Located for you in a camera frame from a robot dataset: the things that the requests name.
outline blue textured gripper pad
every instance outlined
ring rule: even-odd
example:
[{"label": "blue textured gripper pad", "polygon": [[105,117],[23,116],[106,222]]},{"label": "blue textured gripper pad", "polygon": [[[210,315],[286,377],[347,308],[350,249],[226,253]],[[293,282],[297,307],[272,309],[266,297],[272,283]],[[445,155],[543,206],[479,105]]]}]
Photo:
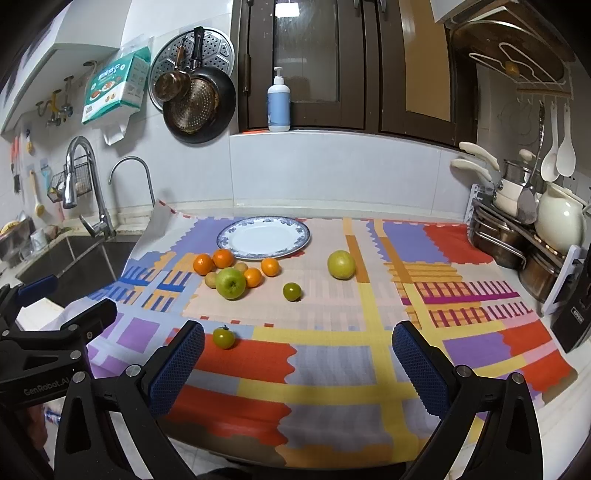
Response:
[{"label": "blue textured gripper pad", "polygon": [[166,415],[173,408],[204,347],[205,333],[201,324],[197,323],[150,384],[148,395],[153,417]]},{"label": "blue textured gripper pad", "polygon": [[443,420],[450,408],[449,389],[428,352],[421,349],[402,323],[394,327],[392,348],[427,411]]}]

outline wire basket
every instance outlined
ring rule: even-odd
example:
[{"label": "wire basket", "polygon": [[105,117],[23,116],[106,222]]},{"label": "wire basket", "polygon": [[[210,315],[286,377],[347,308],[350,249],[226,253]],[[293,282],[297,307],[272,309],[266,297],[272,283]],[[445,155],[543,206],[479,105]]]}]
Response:
[{"label": "wire basket", "polygon": [[[74,185],[78,196],[92,192],[90,181],[90,167],[88,162],[80,163],[74,167]],[[66,166],[64,170],[51,177],[51,186],[47,190],[47,197],[53,202],[61,202],[66,189]]]}]

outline stainless steel sink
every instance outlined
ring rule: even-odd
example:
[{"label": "stainless steel sink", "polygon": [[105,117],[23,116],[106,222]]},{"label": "stainless steel sink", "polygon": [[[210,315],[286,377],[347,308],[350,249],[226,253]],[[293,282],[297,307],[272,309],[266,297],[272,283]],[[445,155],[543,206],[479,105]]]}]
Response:
[{"label": "stainless steel sink", "polygon": [[89,236],[67,236],[17,275],[24,284],[56,275],[57,290],[47,298],[67,306],[119,278],[139,236],[117,235],[104,241]]}]

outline colorful patterned tablecloth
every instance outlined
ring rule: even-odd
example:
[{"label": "colorful patterned tablecloth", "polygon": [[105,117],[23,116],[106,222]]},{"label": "colorful patterned tablecloth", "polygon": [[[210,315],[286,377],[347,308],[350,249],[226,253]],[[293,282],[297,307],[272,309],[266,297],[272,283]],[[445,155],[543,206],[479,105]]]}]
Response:
[{"label": "colorful patterned tablecloth", "polygon": [[[160,202],[119,281],[70,305],[72,318],[108,297],[118,315],[89,344],[97,377],[144,363],[187,319],[206,347],[171,413],[171,436],[267,465],[351,468],[413,460],[439,419],[425,411],[393,354],[392,328],[410,319],[454,364],[479,375],[525,376],[537,408],[576,377],[536,313],[492,258],[472,247],[465,225],[349,218],[305,219],[312,240],[280,261],[237,301],[193,272],[229,218],[195,218]],[[331,252],[357,263],[350,281],[332,278]],[[299,302],[282,287],[302,286]],[[211,333],[239,340],[223,351]],[[475,441],[483,421],[470,431]]]}]

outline orange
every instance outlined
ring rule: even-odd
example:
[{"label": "orange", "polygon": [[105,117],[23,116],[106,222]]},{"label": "orange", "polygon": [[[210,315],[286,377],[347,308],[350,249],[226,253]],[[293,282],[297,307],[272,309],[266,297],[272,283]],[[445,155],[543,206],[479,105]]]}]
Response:
[{"label": "orange", "polygon": [[199,275],[207,275],[211,272],[211,270],[213,270],[212,258],[207,254],[200,254],[196,256],[195,260],[193,261],[193,269]]},{"label": "orange", "polygon": [[218,268],[226,268],[230,267],[234,263],[234,255],[230,250],[226,248],[220,248],[216,250],[213,255],[213,263],[216,264]]},{"label": "orange", "polygon": [[279,273],[279,262],[274,258],[266,258],[261,262],[261,270],[267,277],[274,277]]},{"label": "orange", "polygon": [[244,272],[248,288],[258,287],[262,282],[262,273],[258,268],[249,268]]}]

